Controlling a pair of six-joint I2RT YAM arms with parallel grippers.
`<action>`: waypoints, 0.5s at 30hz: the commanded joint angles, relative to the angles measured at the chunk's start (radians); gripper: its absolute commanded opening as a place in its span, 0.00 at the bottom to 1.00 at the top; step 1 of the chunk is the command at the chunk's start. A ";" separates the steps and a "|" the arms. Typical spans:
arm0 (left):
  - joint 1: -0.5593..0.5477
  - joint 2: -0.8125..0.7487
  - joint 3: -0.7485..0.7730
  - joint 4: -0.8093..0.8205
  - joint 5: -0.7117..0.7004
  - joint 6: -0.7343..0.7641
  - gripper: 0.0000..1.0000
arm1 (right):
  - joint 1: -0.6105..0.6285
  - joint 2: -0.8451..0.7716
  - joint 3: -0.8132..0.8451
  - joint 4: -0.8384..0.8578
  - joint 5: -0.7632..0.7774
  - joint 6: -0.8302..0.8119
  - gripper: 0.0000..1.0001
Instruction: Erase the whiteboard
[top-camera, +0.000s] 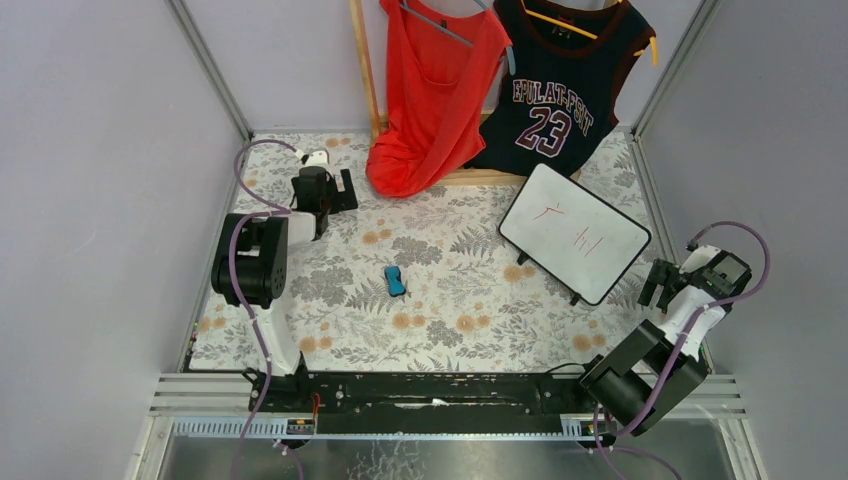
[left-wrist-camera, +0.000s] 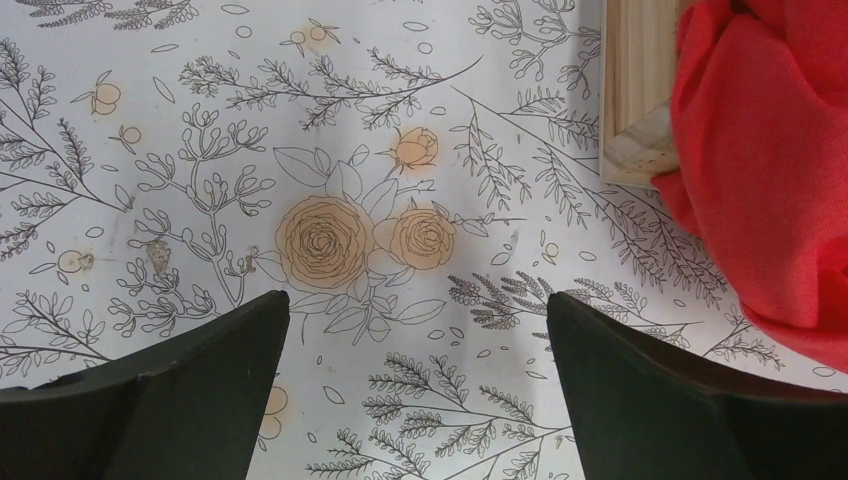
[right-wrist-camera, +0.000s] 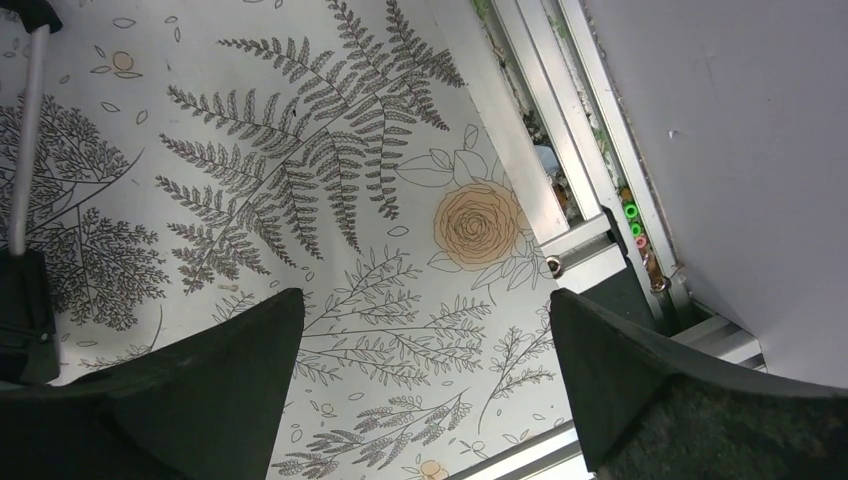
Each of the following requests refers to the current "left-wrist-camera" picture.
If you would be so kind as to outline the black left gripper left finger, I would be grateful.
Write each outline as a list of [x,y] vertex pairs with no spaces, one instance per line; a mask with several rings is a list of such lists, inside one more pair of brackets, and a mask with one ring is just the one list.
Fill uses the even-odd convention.
[[243,479],[290,322],[269,291],[193,330],[1,392],[5,479]]

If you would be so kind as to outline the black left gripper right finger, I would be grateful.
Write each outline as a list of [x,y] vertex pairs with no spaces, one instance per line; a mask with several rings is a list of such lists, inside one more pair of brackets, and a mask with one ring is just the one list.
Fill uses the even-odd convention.
[[589,479],[843,479],[847,397],[739,371],[570,295],[547,328]]

